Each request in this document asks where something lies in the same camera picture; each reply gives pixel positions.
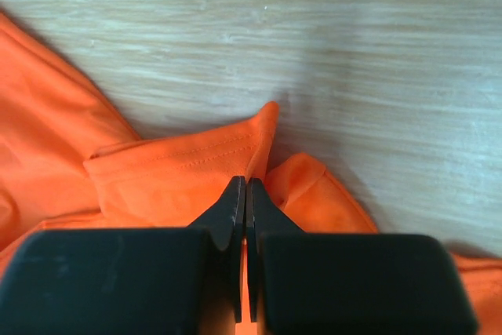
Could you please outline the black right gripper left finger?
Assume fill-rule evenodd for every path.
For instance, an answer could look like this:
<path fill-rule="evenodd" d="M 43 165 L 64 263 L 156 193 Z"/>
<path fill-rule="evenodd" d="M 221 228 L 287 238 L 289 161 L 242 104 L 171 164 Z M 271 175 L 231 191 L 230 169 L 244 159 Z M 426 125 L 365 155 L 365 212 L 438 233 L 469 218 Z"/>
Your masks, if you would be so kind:
<path fill-rule="evenodd" d="M 233 334 L 246 181 L 184 228 L 38 231 L 1 280 L 4 334 Z"/>

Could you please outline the orange t-shirt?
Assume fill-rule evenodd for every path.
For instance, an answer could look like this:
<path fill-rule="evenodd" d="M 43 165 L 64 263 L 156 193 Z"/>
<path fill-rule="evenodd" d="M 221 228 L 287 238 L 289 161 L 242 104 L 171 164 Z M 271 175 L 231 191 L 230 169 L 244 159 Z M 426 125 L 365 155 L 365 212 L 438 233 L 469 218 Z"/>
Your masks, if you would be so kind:
<path fill-rule="evenodd" d="M 267 168 L 277 120 L 270 102 L 230 126 L 143 140 L 90 80 L 3 16 L 1 280 L 35 232 L 184 228 L 233 177 L 246 188 L 262 181 L 304 231 L 382 234 L 315 158 L 296 154 Z M 233 334 L 261 334 L 249 310 L 246 201 L 243 224 L 242 319 Z M 478 320 L 475 334 L 500 333 L 500 260 L 449 255 Z"/>

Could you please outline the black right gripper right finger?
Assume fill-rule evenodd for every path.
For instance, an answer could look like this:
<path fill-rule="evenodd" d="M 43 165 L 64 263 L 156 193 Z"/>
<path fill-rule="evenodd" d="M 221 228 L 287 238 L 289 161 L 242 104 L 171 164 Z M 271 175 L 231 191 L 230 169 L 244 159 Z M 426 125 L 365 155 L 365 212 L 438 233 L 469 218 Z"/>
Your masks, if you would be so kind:
<path fill-rule="evenodd" d="M 246 188 L 250 318 L 261 334 L 475 334 L 453 258 L 426 235 L 302 230 Z"/>

